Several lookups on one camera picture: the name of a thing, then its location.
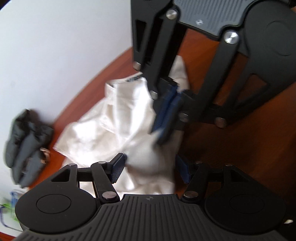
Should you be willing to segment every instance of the wooden table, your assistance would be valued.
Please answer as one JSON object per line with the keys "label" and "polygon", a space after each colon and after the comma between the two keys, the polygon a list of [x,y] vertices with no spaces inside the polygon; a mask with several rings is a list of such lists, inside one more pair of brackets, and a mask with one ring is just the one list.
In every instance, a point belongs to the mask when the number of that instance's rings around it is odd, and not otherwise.
{"label": "wooden table", "polygon": [[11,241],[13,239],[14,239],[13,236],[10,236],[10,235],[4,234],[4,233],[0,233],[0,240],[1,241]]}
{"label": "wooden table", "polygon": [[[198,90],[215,54],[218,43],[188,30],[180,49],[186,63],[191,89]],[[238,56],[222,91],[216,99],[221,103],[227,97],[235,77],[246,58]],[[55,134],[51,143],[52,160],[41,174],[41,182],[56,172],[64,157],[52,147],[67,124],[77,121],[104,96],[107,80],[127,77],[135,73],[131,67],[132,51],[118,57],[94,78],[61,113],[54,123]],[[245,119],[226,129],[214,125],[194,123],[185,129],[180,153],[189,160],[200,160],[221,168],[232,163],[283,197],[288,203],[296,202],[296,85],[275,97]],[[177,193],[184,186],[177,178]]]}

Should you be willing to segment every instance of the white cloth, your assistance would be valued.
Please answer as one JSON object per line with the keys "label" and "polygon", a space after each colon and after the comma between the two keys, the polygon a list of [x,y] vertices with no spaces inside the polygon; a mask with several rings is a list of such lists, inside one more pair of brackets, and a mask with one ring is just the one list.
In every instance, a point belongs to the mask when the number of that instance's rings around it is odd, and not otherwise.
{"label": "white cloth", "polygon": [[[69,124],[54,149],[76,163],[90,167],[98,161],[109,162],[117,153],[128,157],[117,183],[123,194],[171,194],[174,192],[173,169],[183,132],[176,131],[163,146],[155,144],[159,132],[150,134],[155,118],[147,81],[139,74],[112,80],[105,85],[105,98],[78,122]],[[169,75],[179,90],[187,89],[183,59],[177,56]],[[81,188],[94,195],[91,183]]]}

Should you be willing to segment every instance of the silver screw head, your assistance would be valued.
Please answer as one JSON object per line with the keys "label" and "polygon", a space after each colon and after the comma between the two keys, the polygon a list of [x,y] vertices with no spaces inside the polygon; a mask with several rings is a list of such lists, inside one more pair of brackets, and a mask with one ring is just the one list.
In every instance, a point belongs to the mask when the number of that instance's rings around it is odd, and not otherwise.
{"label": "silver screw head", "polygon": [[185,113],[180,112],[178,116],[179,116],[179,120],[184,123],[187,123],[189,121],[188,115]]}
{"label": "silver screw head", "polygon": [[201,19],[195,21],[197,26],[203,25],[203,21]]}
{"label": "silver screw head", "polygon": [[112,192],[112,191],[108,191],[108,192],[104,192],[102,194],[102,196],[106,200],[112,200],[112,199],[116,198],[117,193],[116,192]]}
{"label": "silver screw head", "polygon": [[186,191],[186,192],[184,192],[184,197],[189,198],[189,199],[197,198],[198,193],[195,191]]}
{"label": "silver screw head", "polygon": [[133,68],[134,68],[136,71],[140,71],[140,70],[141,70],[141,64],[138,63],[137,61],[134,61],[134,62],[133,62]]}
{"label": "silver screw head", "polygon": [[170,9],[167,11],[166,16],[168,19],[173,20],[178,16],[178,13],[174,9]]}
{"label": "silver screw head", "polygon": [[158,94],[155,91],[150,91],[150,95],[153,100],[157,100]]}
{"label": "silver screw head", "polygon": [[228,44],[236,44],[239,41],[239,35],[234,31],[227,31],[224,34],[224,41]]}
{"label": "silver screw head", "polygon": [[217,117],[215,119],[215,125],[221,129],[224,129],[227,126],[227,122],[225,119],[223,119],[221,117]]}

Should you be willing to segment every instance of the white wall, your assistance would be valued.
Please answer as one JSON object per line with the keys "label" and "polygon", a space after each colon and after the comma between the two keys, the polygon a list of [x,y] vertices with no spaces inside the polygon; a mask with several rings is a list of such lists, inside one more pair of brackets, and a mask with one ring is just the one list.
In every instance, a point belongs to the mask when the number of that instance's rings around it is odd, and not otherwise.
{"label": "white wall", "polygon": [[[52,123],[130,46],[130,0],[11,0],[0,11],[0,153],[19,112]],[[0,196],[9,196],[2,156]]]}

